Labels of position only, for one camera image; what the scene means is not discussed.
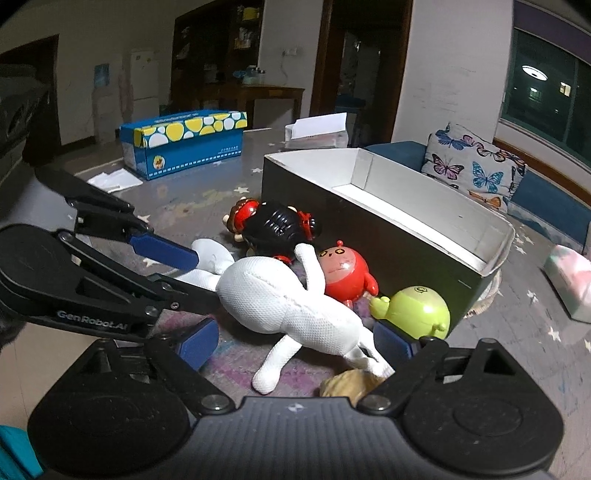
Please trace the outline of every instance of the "white plush toy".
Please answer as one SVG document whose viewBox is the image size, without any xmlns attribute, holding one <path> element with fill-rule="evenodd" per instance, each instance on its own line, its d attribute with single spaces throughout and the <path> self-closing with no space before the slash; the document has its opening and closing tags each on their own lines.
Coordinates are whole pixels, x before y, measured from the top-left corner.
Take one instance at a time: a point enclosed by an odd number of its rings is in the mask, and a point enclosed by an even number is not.
<svg viewBox="0 0 591 480">
<path fill-rule="evenodd" d="M 211 240 L 198 240 L 198 269 L 178 277 L 215 291 L 224 308 L 246 328 L 258 333 L 284 333 L 271 349 L 252 386 L 265 395 L 275 389 L 281 370 L 305 346 L 340 355 L 353 368 L 388 377 L 394 370 L 378 353 L 373 333 L 347 306 L 324 295 L 324 274 L 312 245 L 295 248 L 306 271 L 304 288 L 283 262 L 268 257 L 247 257 L 237 262 L 228 250 Z"/>
</svg>

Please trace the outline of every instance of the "doorway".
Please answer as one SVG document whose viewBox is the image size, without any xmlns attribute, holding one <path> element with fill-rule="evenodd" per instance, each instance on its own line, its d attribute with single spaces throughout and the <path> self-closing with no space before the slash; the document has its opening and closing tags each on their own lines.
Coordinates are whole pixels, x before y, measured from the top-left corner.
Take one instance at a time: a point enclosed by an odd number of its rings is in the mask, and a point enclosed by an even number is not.
<svg viewBox="0 0 591 480">
<path fill-rule="evenodd" d="M 59 36 L 42 38 L 0 54 L 0 63 L 30 65 L 35 78 L 49 87 L 47 101 L 42 102 L 32 120 L 23 161 L 33 166 L 51 162 L 61 147 L 57 114 L 56 61 Z"/>
<path fill-rule="evenodd" d="M 324 0 L 310 115 L 347 112 L 353 147 L 390 142 L 412 0 Z"/>
</svg>

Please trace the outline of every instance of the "blue tissue box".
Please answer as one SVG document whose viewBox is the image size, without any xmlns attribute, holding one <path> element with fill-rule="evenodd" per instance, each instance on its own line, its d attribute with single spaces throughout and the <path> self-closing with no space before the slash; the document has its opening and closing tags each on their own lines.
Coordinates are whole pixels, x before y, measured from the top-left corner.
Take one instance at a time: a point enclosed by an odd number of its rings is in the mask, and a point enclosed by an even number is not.
<svg viewBox="0 0 591 480">
<path fill-rule="evenodd" d="M 199 110 L 121 125 L 124 162 L 146 180 L 242 153 L 246 112 Z"/>
</svg>

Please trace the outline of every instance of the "green toy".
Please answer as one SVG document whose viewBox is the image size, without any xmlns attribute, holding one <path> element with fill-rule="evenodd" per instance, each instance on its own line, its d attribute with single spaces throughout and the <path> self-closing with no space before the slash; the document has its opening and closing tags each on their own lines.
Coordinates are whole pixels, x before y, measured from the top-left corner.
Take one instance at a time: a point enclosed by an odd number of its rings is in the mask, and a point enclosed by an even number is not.
<svg viewBox="0 0 591 480">
<path fill-rule="evenodd" d="M 427 287 L 409 287 L 388 297 L 369 302 L 372 317 L 392 322 L 413 338 L 435 336 L 445 339 L 449 332 L 449 309 L 445 300 Z"/>
</svg>

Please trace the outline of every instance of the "butterfly pillow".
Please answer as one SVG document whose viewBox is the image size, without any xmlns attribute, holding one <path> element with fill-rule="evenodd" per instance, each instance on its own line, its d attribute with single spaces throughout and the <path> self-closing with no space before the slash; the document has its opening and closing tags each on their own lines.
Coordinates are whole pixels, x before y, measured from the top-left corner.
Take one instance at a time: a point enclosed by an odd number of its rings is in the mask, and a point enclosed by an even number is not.
<svg viewBox="0 0 591 480">
<path fill-rule="evenodd" d="M 479 195 L 488 200 L 480 200 L 487 206 L 506 212 L 507 204 L 525 174 L 525 163 L 465 127 L 448 124 L 445 130 L 429 136 L 421 172 L 464 194 Z"/>
</svg>

